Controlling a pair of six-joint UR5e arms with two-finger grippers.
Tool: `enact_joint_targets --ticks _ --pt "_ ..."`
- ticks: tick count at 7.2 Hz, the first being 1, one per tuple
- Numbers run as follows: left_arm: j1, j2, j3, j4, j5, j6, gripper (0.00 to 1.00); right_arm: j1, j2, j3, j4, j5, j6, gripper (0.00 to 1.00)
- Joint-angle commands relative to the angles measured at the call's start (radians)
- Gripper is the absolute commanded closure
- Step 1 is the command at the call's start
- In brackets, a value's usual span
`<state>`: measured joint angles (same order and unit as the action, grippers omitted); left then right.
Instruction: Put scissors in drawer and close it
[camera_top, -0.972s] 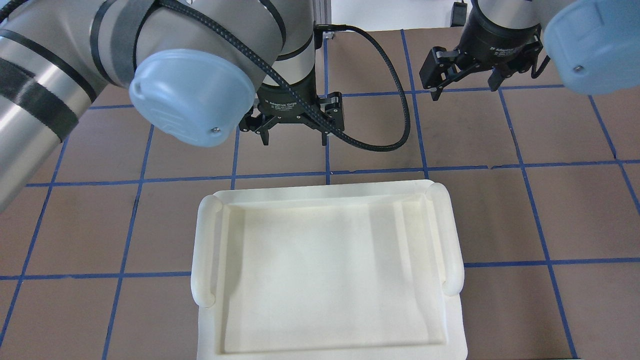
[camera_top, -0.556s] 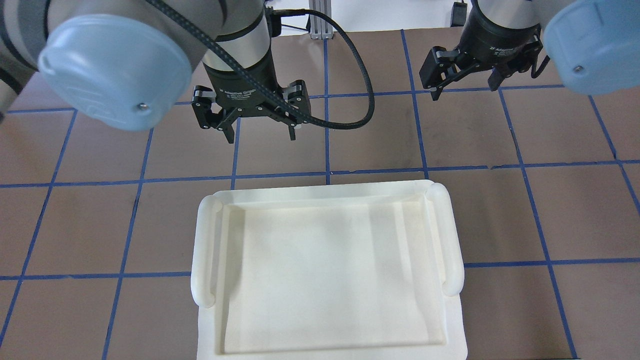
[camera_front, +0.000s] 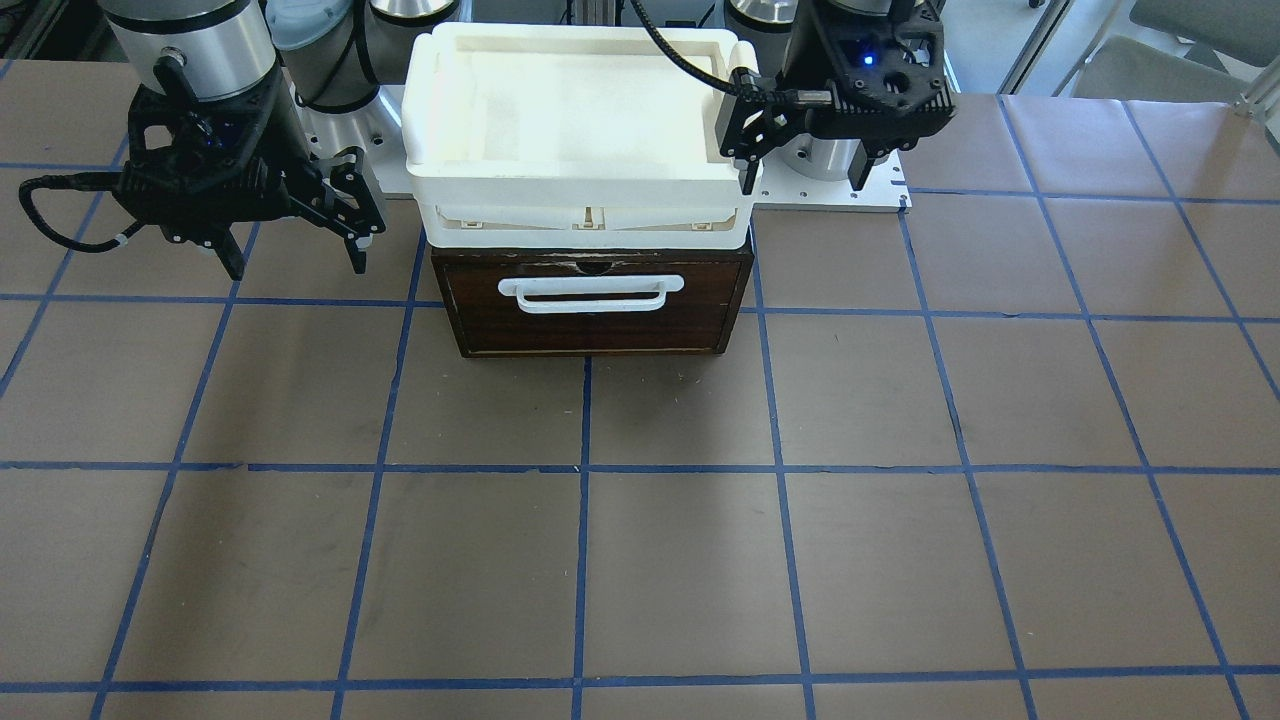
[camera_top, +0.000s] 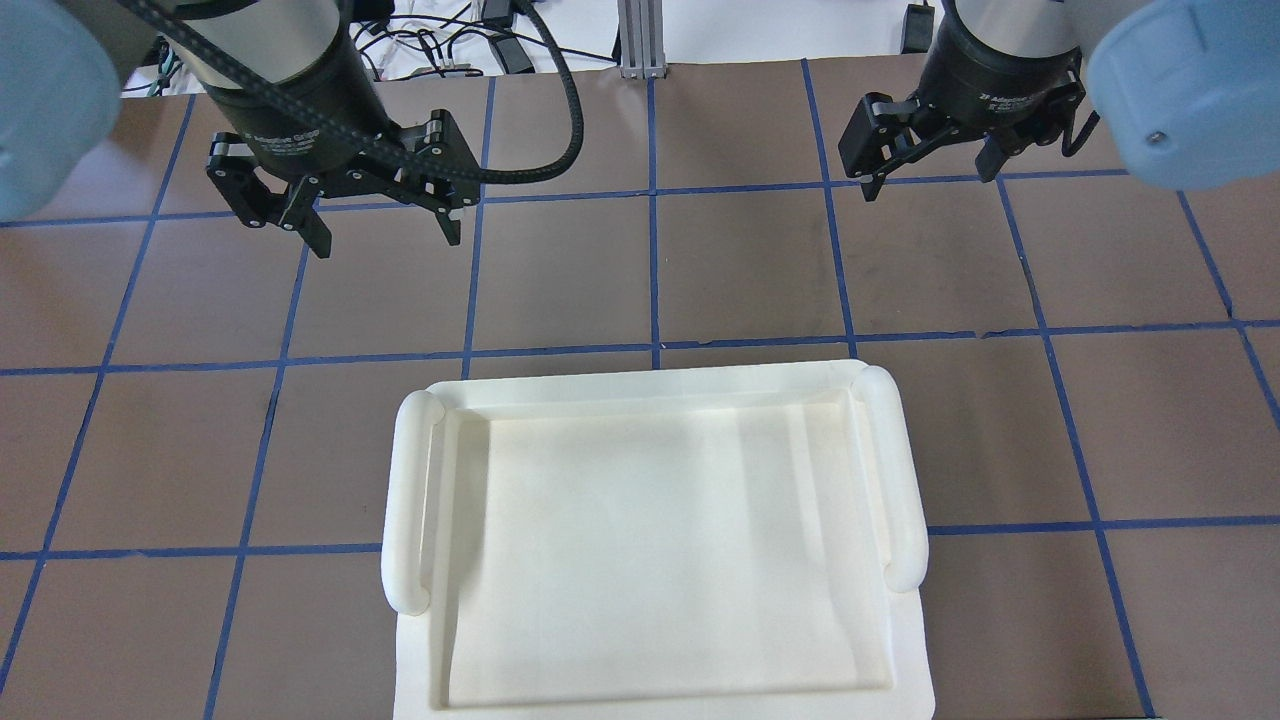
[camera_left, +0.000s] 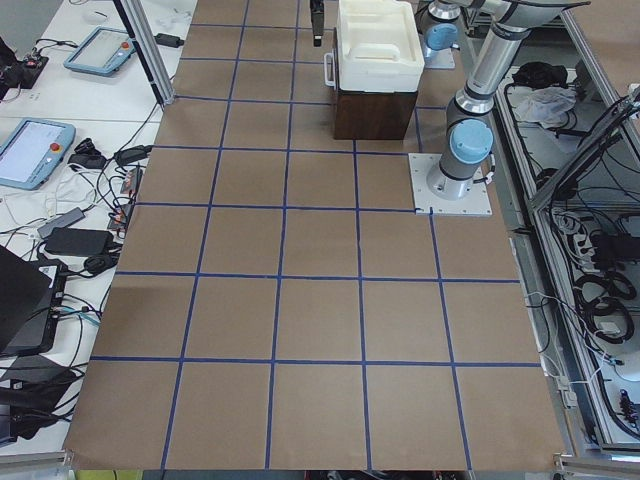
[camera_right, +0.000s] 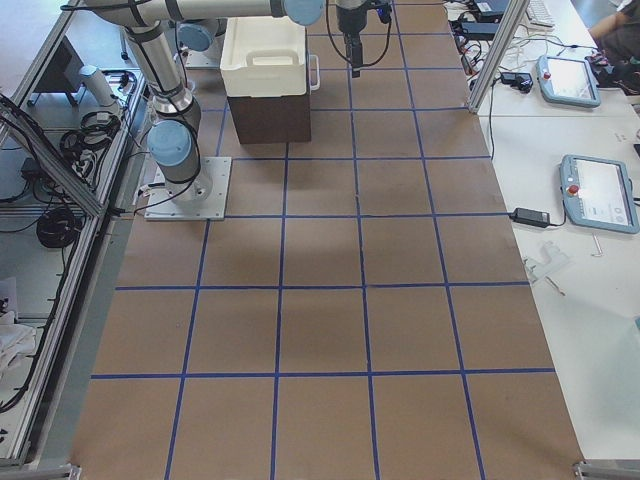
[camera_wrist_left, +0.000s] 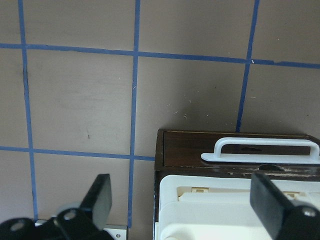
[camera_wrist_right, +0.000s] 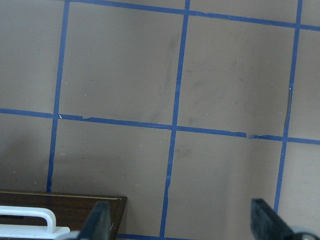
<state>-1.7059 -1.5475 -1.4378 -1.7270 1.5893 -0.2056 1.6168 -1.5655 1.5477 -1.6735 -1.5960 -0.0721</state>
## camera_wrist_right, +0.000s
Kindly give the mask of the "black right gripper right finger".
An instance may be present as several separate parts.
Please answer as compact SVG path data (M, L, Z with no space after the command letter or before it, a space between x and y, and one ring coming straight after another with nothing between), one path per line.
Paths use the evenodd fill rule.
M295 233L262 198L250 203L250 230L255 240L299 240Z

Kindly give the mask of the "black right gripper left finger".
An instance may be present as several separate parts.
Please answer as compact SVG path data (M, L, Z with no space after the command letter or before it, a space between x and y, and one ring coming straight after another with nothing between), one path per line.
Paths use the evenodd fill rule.
M111 231L110 204L107 201L98 201L81 231L78 240L109 240Z

